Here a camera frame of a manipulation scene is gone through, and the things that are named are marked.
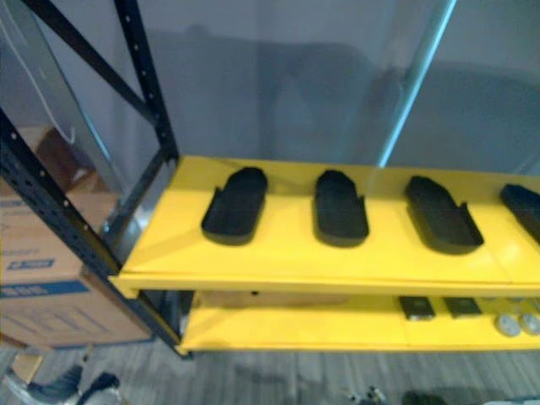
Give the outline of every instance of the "shelf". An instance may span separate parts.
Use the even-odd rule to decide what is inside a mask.
[[[266,204],[252,242],[222,246],[203,236],[200,223],[214,188],[247,165],[267,175]],[[329,168],[342,170],[366,195],[370,234],[360,246],[328,246],[314,235],[315,181]],[[458,203],[467,201],[484,245],[461,256],[426,247],[403,198],[412,175],[428,176]],[[507,182],[540,190],[540,178],[531,176],[187,156],[111,281],[131,298],[140,289],[538,295],[540,246],[502,205]]]
[[[441,298],[430,299],[431,321],[407,321],[396,298],[355,296],[341,305],[220,308],[196,296],[178,348],[197,350],[506,350],[540,348],[540,337],[505,337],[494,327],[501,312],[535,312],[529,300],[477,300],[483,314],[452,319]]]

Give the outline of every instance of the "gray carpet floor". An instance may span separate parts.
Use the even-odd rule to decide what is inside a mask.
[[[81,360],[80,349],[46,354],[35,381]],[[0,350],[0,375],[15,352]],[[449,405],[540,395],[540,350],[482,353],[207,352],[181,360],[162,342],[98,347],[82,388],[102,371],[121,379],[132,405],[341,405],[342,389],[378,386],[391,405],[405,392],[438,394]],[[2,405],[19,405],[2,385]]]

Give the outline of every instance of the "round metal part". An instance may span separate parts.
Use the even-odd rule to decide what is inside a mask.
[[[532,313],[520,316],[520,325],[530,335],[540,335],[540,319]]]
[[[501,314],[495,319],[495,327],[503,335],[513,338],[521,333],[520,324],[510,314]]]

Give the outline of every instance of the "black tray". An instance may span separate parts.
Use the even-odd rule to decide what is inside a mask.
[[[469,297],[443,297],[446,308],[451,313],[452,318],[463,318],[469,316],[482,315],[480,307],[474,300]]]
[[[327,170],[316,183],[314,201],[316,236],[333,246],[356,246],[369,234],[364,197],[341,171]]]
[[[500,197],[523,228],[540,244],[540,194],[523,186],[507,184]]]
[[[427,297],[398,297],[405,316],[410,321],[427,321],[435,318],[435,311]]]
[[[223,190],[216,187],[202,219],[202,232],[224,245],[243,245],[255,234],[264,205],[267,178],[262,170],[246,167],[232,174]]]
[[[413,176],[405,189],[409,213],[424,243],[444,253],[463,254],[483,244],[483,237],[464,202],[427,177]]]

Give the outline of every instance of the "gray wall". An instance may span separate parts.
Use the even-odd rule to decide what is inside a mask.
[[[56,0],[139,91],[108,0]],[[374,164],[431,0],[139,0],[184,154]],[[540,170],[539,3],[461,0],[392,165]],[[129,186],[151,128],[44,29]]]
[[[391,165],[540,175],[540,2],[458,2]]]

